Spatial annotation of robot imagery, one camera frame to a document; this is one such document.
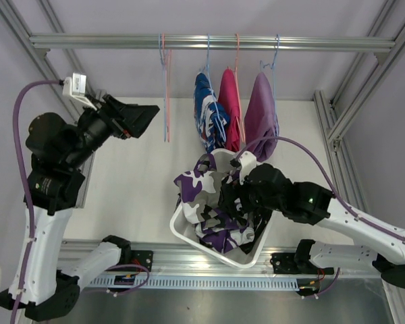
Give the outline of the blue white patterned trousers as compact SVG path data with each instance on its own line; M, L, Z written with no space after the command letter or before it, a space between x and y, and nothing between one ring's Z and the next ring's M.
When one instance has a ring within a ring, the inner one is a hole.
M209 79L196 75L194 84L194 120L196 131L206 152L226 147L230 116L218 102Z

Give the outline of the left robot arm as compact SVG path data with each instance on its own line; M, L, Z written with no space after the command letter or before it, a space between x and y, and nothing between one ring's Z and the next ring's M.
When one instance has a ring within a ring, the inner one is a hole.
M21 309L37 322L64 317L102 272L132 267L130 242L114 235L72 267L59 269L57 263L85 181L82 165L110 137L140 137L158 112L156 105L125 104L106 94L86 106L74 125L56 113L32 121L26 139L32 170L24 175L25 241L14 281L0 292L0 307Z

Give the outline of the lilac purple trousers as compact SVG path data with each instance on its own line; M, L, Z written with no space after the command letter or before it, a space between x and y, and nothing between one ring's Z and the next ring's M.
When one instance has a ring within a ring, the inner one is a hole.
M263 72L255 78L248 109L244 117L246 144L258 162L266 161L273 154L279 127L271 85Z

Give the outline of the purple camouflage trousers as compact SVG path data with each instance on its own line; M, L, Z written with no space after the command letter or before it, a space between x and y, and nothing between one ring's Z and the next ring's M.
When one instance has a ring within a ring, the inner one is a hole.
M219 171L214 155L203 154L194 169L181 173L173 182L178 187L184 217L194 228L198 243L221 254L235 249L249 254L257 238L257 224L242 210L240 199L222 207L221 187L234 178Z

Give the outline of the magenta trousers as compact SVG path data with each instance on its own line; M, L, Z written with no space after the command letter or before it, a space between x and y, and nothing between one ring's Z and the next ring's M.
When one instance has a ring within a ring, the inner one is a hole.
M225 147L229 151L238 152L242 142L245 141L245 134L236 75L230 68L223 72L218 101L229 116Z

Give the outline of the black white patterned trousers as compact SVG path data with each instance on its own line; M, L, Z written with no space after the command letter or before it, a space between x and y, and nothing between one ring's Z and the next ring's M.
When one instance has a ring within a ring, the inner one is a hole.
M253 216L253 228L254 239L252 242L240 245L240 249L243 253L249 254L254 248L257 240L261 237L263 231L267 227L267 224L271 218L272 211L269 209L259 208L252 213Z

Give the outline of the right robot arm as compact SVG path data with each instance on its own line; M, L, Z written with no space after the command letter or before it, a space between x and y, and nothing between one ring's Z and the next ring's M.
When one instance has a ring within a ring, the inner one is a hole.
M405 229L350 206L318 184L291 182L280 170L264 163L243 180L223 182L219 208L232 217L276 211L294 223L333 230L354 241L344 245L302 239L290 260L273 257L276 273L375 271L382 280L405 289Z

